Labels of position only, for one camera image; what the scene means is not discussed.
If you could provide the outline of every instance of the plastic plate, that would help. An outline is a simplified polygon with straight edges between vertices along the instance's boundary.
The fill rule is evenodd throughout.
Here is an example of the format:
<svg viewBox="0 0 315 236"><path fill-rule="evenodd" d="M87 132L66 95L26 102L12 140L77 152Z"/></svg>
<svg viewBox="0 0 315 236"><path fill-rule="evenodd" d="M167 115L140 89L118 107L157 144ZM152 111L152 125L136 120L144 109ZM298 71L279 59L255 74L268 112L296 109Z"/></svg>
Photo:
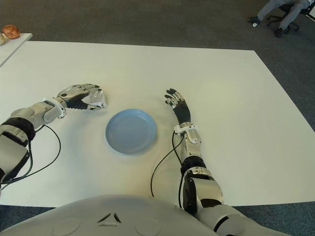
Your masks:
<svg viewBox="0 0 315 236"><path fill-rule="evenodd" d="M115 114L106 126L106 140L124 154L143 152L155 140L156 124L146 112L128 109Z"/></svg>

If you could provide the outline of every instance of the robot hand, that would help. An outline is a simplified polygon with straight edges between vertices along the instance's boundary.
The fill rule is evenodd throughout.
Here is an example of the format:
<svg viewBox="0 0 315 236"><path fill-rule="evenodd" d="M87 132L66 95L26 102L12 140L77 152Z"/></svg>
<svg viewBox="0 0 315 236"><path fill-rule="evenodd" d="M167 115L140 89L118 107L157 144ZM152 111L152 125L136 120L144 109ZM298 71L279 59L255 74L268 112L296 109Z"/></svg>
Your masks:
<svg viewBox="0 0 315 236"><path fill-rule="evenodd" d="M165 103L173 108L177 116L179 125L185 122L190 122L190 111L183 96L175 89L170 88L166 91L169 95L165 95Z"/></svg>
<svg viewBox="0 0 315 236"><path fill-rule="evenodd" d="M82 99L91 93L101 90L98 85L72 85L58 93L56 100L59 101L64 108L100 110L101 107L84 103Z"/></svg>

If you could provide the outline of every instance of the small white table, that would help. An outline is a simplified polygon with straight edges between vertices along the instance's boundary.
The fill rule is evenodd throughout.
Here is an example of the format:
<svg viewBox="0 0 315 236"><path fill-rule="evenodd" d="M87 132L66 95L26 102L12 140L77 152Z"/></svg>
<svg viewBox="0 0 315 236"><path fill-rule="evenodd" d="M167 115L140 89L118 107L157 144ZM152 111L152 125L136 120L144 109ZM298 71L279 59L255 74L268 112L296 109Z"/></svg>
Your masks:
<svg viewBox="0 0 315 236"><path fill-rule="evenodd" d="M149 196L151 173L171 150L177 123L164 103L169 88L187 100L226 204L315 200L315 133L254 51L26 42L0 73L1 121L72 84L100 85L108 103L106 111L67 110L53 122L59 159L7 187L0 204L58 207L102 194ZM105 140L109 119L129 108L149 113L157 125L155 143L138 156L117 153ZM43 129L32 149L37 170L55 157L56 137ZM156 172L156 197L177 204L179 180L172 154Z"/></svg>
<svg viewBox="0 0 315 236"><path fill-rule="evenodd" d="M13 53L19 49L19 47L32 38L31 33L22 33L20 37L15 39L9 39L4 34L5 43L0 45L0 67L13 55Z"/></svg>

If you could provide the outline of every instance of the black wire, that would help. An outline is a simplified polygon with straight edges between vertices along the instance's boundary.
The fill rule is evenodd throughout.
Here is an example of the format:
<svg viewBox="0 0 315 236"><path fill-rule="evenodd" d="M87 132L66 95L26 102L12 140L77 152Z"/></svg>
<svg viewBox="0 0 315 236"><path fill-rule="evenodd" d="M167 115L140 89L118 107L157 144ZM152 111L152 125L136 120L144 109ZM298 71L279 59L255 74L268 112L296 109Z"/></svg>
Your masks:
<svg viewBox="0 0 315 236"><path fill-rule="evenodd" d="M35 131L35 133L37 133L38 131L40 131L44 127L45 127L45 125L43 124L38 130Z"/></svg>
<svg viewBox="0 0 315 236"><path fill-rule="evenodd" d="M174 152L175 152L175 154L176 154L176 156L177 156L177 159L178 159L179 163L181 164L181 166L183 166L182 161L181 161L181 159L179 158L179 156L178 156L178 154L177 154L177 151L176 151L176 147L175 147L175 145L174 145L174 134L175 134L175 132L173 133L173 136L172 136L172 146L173 146L173 150L174 150Z"/></svg>
<svg viewBox="0 0 315 236"><path fill-rule="evenodd" d="M38 171L35 171L35 172L33 172L33 173L27 175L27 174L31 171L31 169L32 169L32 164L33 164L32 147L31 147L31 143L29 142L29 153L30 153L30 160L31 160L31 165L30 165L29 170L28 170L27 173L24 174L23 176L18 177L18 178L15 178L15 179L11 179L10 181L6 182L7 185L6 185L5 187L3 187L1 190L5 189L8 185L10 185L10 184L12 184L12 183L15 183L15 182L17 182L17 181L23 180L23 179L25 179L25 178L27 178L27 177L29 177L29 176L32 176L32 175L34 175L34 174L36 174L36 173L38 173L38 172L44 170L45 168L47 168L47 167L49 167L51 164L53 164L53 163L56 161L56 159L59 157L59 154L60 154L60 151L61 151L61 142L60 142L60 139L59 139L58 135L55 133L55 131L54 131L52 128L50 128L49 126L47 126L47 125L45 125L45 124L44 124L43 126L41 126L38 130L36 130L36 132L38 132L39 130L41 130L43 127L49 128L49 129L55 134L55 136L56 136L57 139L58 139L58 142L59 142L59 151L58 151L57 156L55 157L55 159L54 159L52 162L50 162L50 163L49 163L48 165L46 165L45 167L43 167L43 168L39 169Z"/></svg>
<svg viewBox="0 0 315 236"><path fill-rule="evenodd" d="M182 204L181 204L181 190L182 190L183 178L184 178L184 173L182 173L181 181L179 183L179 189L178 189L178 204L179 204L180 208L182 208Z"/></svg>
<svg viewBox="0 0 315 236"><path fill-rule="evenodd" d="M42 170L44 170L44 169L46 169L47 167L49 167L51 164L53 164L56 160L57 160L57 158L59 157L59 154L60 154L60 151L61 151L61 142L60 142L60 138L58 137L58 135L55 133L55 131L52 129L52 128L50 128L49 126L47 126L47 125L43 125L43 126L45 126L45 127L47 127L47 128L49 128L54 134L55 134L55 136L57 137L57 139L58 139L58 143L59 143L59 150L58 150L58 154L57 154L57 156L55 157L55 159L54 160L52 160L52 162L50 162L47 166L44 166L43 168L41 168L41 169L39 169L38 171L35 171L35 172L33 172L33 173L31 173L31 174L29 174L28 176L25 176L24 178L27 178L27 177L30 177L30 176L32 176L32 175L34 175L34 174L36 174L36 173L38 173L38 172L40 172L40 171L42 171Z"/></svg>
<svg viewBox="0 0 315 236"><path fill-rule="evenodd" d="M152 181L153 181L154 173L156 172L158 166L165 160L165 158L166 158L172 151L174 151L174 150L182 143L183 139L184 139L184 136L182 137L182 140L180 141L180 143L179 143L176 147L174 147L165 157L163 157L163 159L162 159L162 160L158 163L158 165L155 167L155 169L154 169L154 171L153 171L153 173L152 173L152 175L151 175L151 183L150 183L150 188L151 188L152 197L154 197L153 189L152 189Z"/></svg>
<svg viewBox="0 0 315 236"><path fill-rule="evenodd" d="M31 172L31 170L33 168L33 156L32 156L31 142L29 142L29 156L30 156L30 167L29 167L28 171L26 171L26 173L24 175L22 175L21 177L13 178L13 179L10 179L9 181L4 182L3 184L6 184L6 186L3 187L1 190L6 188L9 184L15 183L15 182L25 178L29 174L29 172Z"/></svg>

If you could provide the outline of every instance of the robot forearm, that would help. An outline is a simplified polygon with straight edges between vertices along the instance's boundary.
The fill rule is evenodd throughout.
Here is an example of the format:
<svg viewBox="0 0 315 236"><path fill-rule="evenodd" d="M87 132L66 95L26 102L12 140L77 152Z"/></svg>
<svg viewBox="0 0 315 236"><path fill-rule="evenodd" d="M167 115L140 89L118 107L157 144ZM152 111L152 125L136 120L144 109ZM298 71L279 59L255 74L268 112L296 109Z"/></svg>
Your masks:
<svg viewBox="0 0 315 236"><path fill-rule="evenodd" d="M0 183L16 177L27 162L29 153L25 147L35 137L35 129L64 116L58 103L51 99L16 110L0 126Z"/></svg>
<svg viewBox="0 0 315 236"><path fill-rule="evenodd" d="M100 107L82 101L98 91L101 89L97 85L73 85L62 90L56 98L14 111L0 125L0 183L16 177L25 165L29 158L25 147L35 137L38 127L63 118L66 108L100 110Z"/></svg>
<svg viewBox="0 0 315 236"><path fill-rule="evenodd" d="M175 133L184 135L181 173L184 177L183 207L220 236L288 236L265 228L231 206L223 205L218 183L202 159L201 138L191 123L184 98L174 89L167 90L166 103L173 108L180 125Z"/></svg>

